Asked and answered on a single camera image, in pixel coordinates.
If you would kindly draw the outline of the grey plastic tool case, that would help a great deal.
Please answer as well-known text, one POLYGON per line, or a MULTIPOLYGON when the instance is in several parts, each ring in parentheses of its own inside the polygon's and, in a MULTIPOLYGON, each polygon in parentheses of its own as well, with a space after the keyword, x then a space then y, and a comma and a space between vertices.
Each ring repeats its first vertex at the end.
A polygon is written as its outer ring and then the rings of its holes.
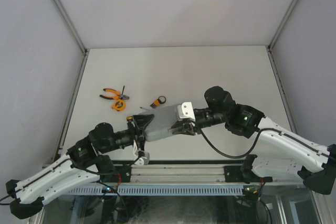
POLYGON ((178 104, 145 111, 139 114, 154 115, 153 120, 144 130, 144 137, 147 142, 154 142, 179 134, 178 128, 172 128, 179 119, 177 107, 178 104))

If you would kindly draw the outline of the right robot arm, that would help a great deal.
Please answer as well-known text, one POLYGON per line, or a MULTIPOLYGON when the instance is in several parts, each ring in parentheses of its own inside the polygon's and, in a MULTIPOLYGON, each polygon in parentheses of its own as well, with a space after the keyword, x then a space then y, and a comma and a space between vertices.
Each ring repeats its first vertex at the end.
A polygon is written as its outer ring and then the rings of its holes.
POLYGON ((221 156, 243 159, 240 171, 246 182, 300 179, 316 193, 331 194, 335 183, 334 144, 317 144, 286 130, 252 106, 236 103, 220 86, 207 89, 204 98, 208 105, 205 109, 195 109, 189 102, 176 108, 177 119, 170 128, 174 135, 203 135, 204 128, 223 124, 232 134, 252 140, 250 149, 233 156, 220 151, 208 138, 205 141, 221 156), (263 159, 253 154, 258 143, 269 144, 285 152, 288 158, 263 159))

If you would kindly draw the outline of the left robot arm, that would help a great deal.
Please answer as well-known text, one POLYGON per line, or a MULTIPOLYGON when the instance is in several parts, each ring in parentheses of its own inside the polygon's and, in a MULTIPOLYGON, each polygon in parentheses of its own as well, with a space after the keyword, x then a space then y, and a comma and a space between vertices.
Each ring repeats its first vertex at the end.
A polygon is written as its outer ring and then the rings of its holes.
POLYGON ((13 199, 8 204, 11 214, 18 219, 30 218, 63 193, 91 182, 109 182, 131 166, 115 167, 109 152, 132 146, 133 163, 144 162, 144 131, 153 119, 153 114, 130 116, 128 128, 118 132, 111 124, 100 123, 37 174, 24 180, 8 181, 6 190, 13 199))

